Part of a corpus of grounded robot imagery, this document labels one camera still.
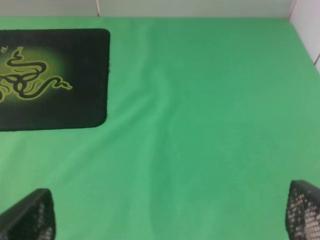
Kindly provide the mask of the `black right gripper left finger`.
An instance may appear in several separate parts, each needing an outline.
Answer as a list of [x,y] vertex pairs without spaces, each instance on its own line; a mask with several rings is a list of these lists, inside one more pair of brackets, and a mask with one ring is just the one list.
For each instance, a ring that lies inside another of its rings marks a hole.
[[0,214],[2,240],[54,240],[56,217],[52,192],[38,188]]

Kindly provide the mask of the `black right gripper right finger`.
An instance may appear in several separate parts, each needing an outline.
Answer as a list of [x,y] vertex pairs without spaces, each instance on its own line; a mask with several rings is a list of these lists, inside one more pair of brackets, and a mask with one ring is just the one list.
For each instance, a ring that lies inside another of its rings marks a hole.
[[320,188],[293,180],[285,210],[285,229],[290,240],[320,240]]

